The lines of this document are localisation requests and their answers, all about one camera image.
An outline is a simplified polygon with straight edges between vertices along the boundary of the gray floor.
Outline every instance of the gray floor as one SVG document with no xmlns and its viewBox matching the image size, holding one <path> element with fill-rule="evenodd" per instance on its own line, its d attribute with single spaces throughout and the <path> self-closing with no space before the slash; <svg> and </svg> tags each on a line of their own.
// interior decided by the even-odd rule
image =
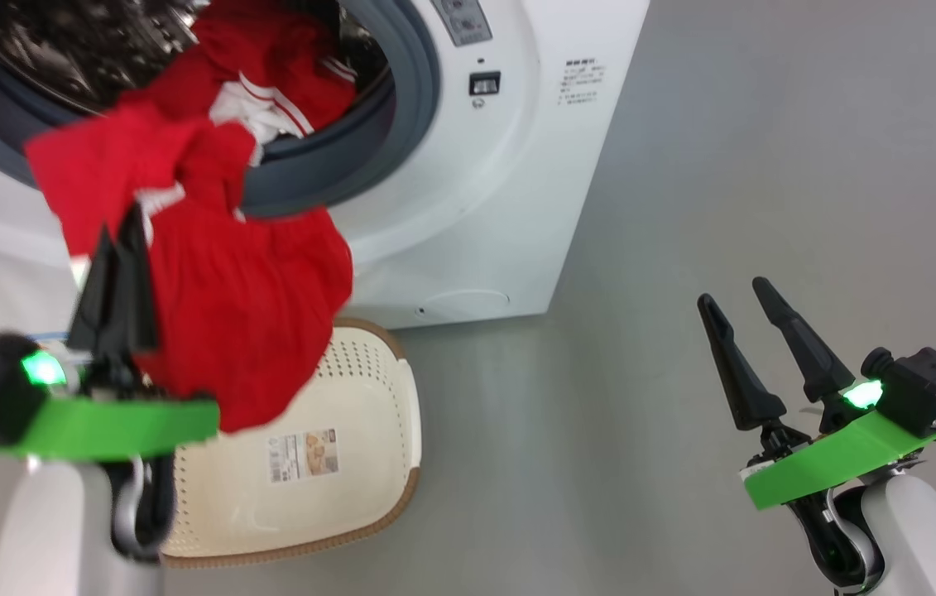
<svg viewBox="0 0 936 596">
<path fill-rule="evenodd" d="M 830 593 L 793 518 L 737 484 L 756 438 L 696 320 L 713 291 L 814 429 L 760 274 L 851 368 L 936 347 L 936 2 L 657 0 L 550 315 L 402 335 L 425 423 L 407 513 L 170 594 Z"/>
</svg>

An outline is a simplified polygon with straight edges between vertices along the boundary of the laundry basket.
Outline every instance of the laundry basket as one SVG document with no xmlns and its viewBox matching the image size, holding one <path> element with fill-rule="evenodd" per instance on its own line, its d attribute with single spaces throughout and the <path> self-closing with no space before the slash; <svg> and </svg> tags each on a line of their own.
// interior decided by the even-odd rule
<svg viewBox="0 0 936 596">
<path fill-rule="evenodd" d="M 420 410 L 399 344 L 336 322 L 312 380 L 277 420 L 179 449 L 165 565 L 247 565 L 374 535 L 408 505 Z"/>
</svg>

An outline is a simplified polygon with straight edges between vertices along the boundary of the button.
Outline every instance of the button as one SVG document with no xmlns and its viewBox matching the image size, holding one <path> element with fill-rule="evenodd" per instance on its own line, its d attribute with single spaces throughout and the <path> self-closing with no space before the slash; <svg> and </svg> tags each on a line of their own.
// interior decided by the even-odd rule
<svg viewBox="0 0 936 596">
<path fill-rule="evenodd" d="M 468 85 L 470 95 L 495 95 L 501 92 L 501 72 L 476 72 Z"/>
</svg>

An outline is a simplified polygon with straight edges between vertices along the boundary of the green bracket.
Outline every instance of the green bracket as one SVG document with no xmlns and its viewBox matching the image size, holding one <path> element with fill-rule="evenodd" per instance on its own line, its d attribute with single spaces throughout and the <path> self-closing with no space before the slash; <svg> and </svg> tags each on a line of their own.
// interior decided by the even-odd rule
<svg viewBox="0 0 936 596">
<path fill-rule="evenodd" d="M 838 433 L 748 476 L 743 486 L 761 512 L 894 463 L 934 439 L 936 435 L 915 437 L 879 411 L 870 411 Z"/>
<path fill-rule="evenodd" d="M 69 461 L 124 461 L 173 453 L 218 433 L 218 404 L 94 402 L 87 397 L 49 399 L 17 445 L 0 453 Z"/>
</svg>

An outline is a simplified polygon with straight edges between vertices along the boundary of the green led light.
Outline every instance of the green led light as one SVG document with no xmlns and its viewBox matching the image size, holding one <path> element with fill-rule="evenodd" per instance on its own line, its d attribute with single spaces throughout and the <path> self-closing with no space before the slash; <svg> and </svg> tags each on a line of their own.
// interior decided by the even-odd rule
<svg viewBox="0 0 936 596">
<path fill-rule="evenodd" d="M 879 403 L 881 396 L 883 396 L 883 385 L 879 381 L 869 381 L 862 382 L 861 385 L 843 393 L 842 399 L 850 402 L 850 405 L 858 410 L 868 410 Z"/>
<path fill-rule="evenodd" d="M 22 368 L 34 385 L 58 385 L 67 382 L 60 361 L 48 352 L 36 351 L 22 359 Z"/>
</svg>

